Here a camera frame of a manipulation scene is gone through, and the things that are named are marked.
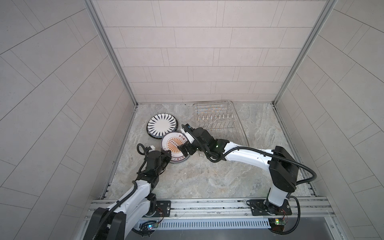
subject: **stacked plates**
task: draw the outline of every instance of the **stacked plates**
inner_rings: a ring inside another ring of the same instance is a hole
[[[147,124],[147,133],[156,139],[162,139],[167,133],[176,131],[177,120],[168,113],[152,117]]]
[[[185,142],[187,142],[188,139],[184,134],[179,132],[170,132],[167,133],[162,139],[161,139],[161,148],[165,151],[170,150],[171,151],[171,160],[170,163],[177,164],[184,162],[189,158],[189,155],[187,157],[184,157],[183,153],[177,148],[177,146],[183,145]]]

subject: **tiled wall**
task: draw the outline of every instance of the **tiled wall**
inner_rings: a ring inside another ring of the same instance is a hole
[[[277,104],[349,240],[384,239],[383,12],[339,0]]]
[[[0,238],[70,239],[132,110],[81,0],[0,1]]]
[[[93,0],[139,102],[272,101],[325,1]]]

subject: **wire dish rack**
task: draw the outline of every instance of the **wire dish rack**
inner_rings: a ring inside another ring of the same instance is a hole
[[[195,128],[206,129],[215,139],[227,139],[249,146],[232,101],[195,103],[193,108]]]

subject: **marble floor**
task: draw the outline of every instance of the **marble floor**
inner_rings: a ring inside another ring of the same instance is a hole
[[[291,154],[271,104],[238,103],[235,109],[251,147],[273,149],[277,145]],[[136,172],[144,160],[136,151],[138,143],[160,149],[161,141],[151,138],[146,132],[149,119],[159,113],[174,115],[179,122],[179,131],[181,124],[193,126],[192,104],[139,105],[113,181],[108,187],[107,199],[121,197],[136,179]],[[303,179],[300,172],[298,179]],[[266,197],[271,186],[269,172],[260,168],[241,162],[212,163],[195,153],[181,164],[169,164],[153,192],[158,199]],[[310,196],[308,186],[299,185],[292,195]]]

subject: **plate with orange pattern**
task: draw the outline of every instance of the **plate with orange pattern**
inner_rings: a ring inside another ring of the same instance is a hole
[[[184,157],[183,153],[177,148],[177,146],[183,145],[187,141],[187,137],[179,132],[170,132],[164,135],[161,139],[161,148],[165,151],[170,150],[172,156],[170,163],[181,163],[189,158],[189,155]]]

